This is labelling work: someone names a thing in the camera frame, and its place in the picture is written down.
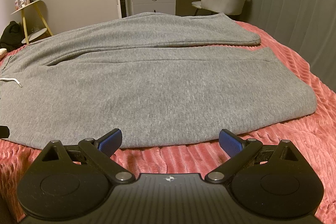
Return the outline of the grey sweatpants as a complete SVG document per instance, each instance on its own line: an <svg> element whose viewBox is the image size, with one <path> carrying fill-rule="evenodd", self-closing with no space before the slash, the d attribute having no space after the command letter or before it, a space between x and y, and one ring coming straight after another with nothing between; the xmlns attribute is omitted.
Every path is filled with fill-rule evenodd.
<svg viewBox="0 0 336 224"><path fill-rule="evenodd" d="M122 131L125 148L214 140L315 112L313 89L224 14L146 12L39 40L1 64L1 124L41 149Z"/></svg>

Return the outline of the pink ribbed bed blanket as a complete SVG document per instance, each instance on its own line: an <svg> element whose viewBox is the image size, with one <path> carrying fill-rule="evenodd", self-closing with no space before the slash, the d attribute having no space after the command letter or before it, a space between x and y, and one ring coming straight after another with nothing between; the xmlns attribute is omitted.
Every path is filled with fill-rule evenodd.
<svg viewBox="0 0 336 224"><path fill-rule="evenodd" d="M288 122L273 124L245 134L265 144L291 140L314 168L325 189L316 216L323 223L335 223L335 92L310 72L309 64L298 53L277 42L252 24L239 22L242 28L260 35L260 48L269 47L298 78L310 85L317 97L314 114ZM19 206L18 181L40 151L1 140L1 198L9 215L17 223L25 215ZM135 175L140 173L201 173L225 162L228 156L217 141L170 147L120 149L112 156Z"/></svg>

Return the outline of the black bag on floor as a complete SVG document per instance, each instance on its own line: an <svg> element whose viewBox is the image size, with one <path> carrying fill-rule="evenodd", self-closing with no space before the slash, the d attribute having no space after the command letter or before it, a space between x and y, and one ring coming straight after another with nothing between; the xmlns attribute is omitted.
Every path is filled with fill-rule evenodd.
<svg viewBox="0 0 336 224"><path fill-rule="evenodd" d="M16 21L11 21L4 29L1 36L1 48L7 49L8 52L17 50L23 45L22 40L23 33L21 30L21 25Z"/></svg>

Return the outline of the yellow legged side table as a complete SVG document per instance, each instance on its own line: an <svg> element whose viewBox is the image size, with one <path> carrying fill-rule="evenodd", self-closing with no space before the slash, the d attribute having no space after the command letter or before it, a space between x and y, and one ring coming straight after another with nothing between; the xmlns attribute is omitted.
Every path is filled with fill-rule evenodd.
<svg viewBox="0 0 336 224"><path fill-rule="evenodd" d="M10 14L14 15L19 13L21 15L25 45L29 45L30 38L39 32L35 31L35 27L41 27L41 30L45 30L45 33L48 33L49 36L54 35L47 23L46 18L39 8L40 3L44 3L43 0L35 0Z"/></svg>

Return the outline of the grey bedside cabinet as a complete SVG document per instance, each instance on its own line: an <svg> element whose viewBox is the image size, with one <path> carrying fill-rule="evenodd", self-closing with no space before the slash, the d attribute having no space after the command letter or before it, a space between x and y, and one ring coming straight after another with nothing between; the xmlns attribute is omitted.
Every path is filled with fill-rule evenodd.
<svg viewBox="0 0 336 224"><path fill-rule="evenodd" d="M175 15L176 0L132 0L133 14L159 12Z"/></svg>

